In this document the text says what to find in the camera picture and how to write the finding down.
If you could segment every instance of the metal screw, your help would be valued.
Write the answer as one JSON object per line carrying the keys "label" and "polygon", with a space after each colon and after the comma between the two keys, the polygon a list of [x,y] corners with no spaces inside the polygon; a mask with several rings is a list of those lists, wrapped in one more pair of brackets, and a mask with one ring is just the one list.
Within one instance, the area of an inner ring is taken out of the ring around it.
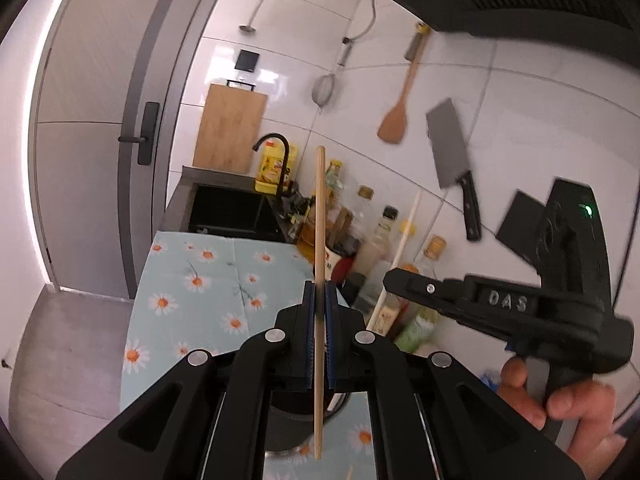
{"label": "metal screw", "polygon": [[280,330],[279,328],[272,328],[264,335],[264,338],[269,343],[278,343],[284,339],[285,335],[286,334],[284,333],[284,330]]}
{"label": "metal screw", "polygon": [[187,357],[187,362],[191,366],[200,366],[207,362],[209,356],[204,350],[195,350],[189,354]]}
{"label": "metal screw", "polygon": [[436,352],[431,356],[431,362],[438,368],[447,368],[451,366],[451,356],[445,352]]}
{"label": "metal screw", "polygon": [[371,344],[375,341],[376,335],[369,330],[361,330],[356,334],[356,341],[363,345]]}

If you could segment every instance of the black faucet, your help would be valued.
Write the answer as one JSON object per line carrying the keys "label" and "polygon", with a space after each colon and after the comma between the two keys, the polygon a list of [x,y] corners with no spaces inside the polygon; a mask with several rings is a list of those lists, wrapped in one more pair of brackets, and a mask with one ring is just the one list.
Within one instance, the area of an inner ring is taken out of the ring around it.
{"label": "black faucet", "polygon": [[287,137],[285,137],[284,135],[281,135],[281,134],[276,134],[276,133],[266,134],[265,136],[260,137],[260,139],[258,139],[258,142],[256,142],[251,149],[254,150],[254,152],[257,152],[258,149],[260,149],[260,145],[265,140],[271,139],[271,138],[280,139],[282,141],[282,143],[284,144],[284,158],[282,159],[282,170],[280,171],[280,181],[278,183],[278,187],[276,188],[276,196],[279,197],[279,196],[282,195],[282,187],[283,187],[283,183],[284,183],[284,174],[287,171],[287,163],[289,161],[289,141],[287,140]]}

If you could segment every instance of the human hand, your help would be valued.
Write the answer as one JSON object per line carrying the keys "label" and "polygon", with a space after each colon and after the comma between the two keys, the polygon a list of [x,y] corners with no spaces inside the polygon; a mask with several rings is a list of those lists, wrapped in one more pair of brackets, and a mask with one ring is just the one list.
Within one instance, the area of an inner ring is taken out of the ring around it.
{"label": "human hand", "polygon": [[[611,386],[587,380],[560,388],[549,397],[545,409],[527,393],[527,366],[522,359],[509,359],[502,368],[501,377],[498,395],[539,430],[548,416],[553,420],[579,419],[567,454],[582,467],[588,478],[600,476],[600,473],[593,474],[596,470],[606,470],[617,456],[622,448],[620,441],[612,436],[615,441],[612,445],[609,439],[616,407],[616,392]],[[596,456],[598,464],[594,466]]]}

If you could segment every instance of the knife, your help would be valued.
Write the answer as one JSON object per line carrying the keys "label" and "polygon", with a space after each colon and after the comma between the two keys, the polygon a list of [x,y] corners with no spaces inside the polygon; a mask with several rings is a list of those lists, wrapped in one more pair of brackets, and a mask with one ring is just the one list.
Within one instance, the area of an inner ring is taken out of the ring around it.
{"label": "knife", "polygon": [[474,178],[466,154],[462,128],[451,99],[427,112],[428,136],[431,139],[433,160],[436,164],[440,189],[454,184],[462,188],[463,214],[466,239],[477,242],[482,238],[480,209],[474,186]]}

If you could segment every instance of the floral tablecloth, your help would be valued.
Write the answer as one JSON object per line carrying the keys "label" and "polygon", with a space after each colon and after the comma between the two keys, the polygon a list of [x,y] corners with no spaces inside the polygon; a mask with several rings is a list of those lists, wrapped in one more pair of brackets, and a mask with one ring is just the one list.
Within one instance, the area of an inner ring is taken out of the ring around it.
{"label": "floral tablecloth", "polygon": [[[276,313],[302,301],[312,268],[293,245],[158,232],[136,295],[122,367],[124,410],[192,349],[219,354],[273,327]],[[322,460],[313,443],[267,458],[265,480],[376,477],[366,394],[354,394],[325,425]]]}

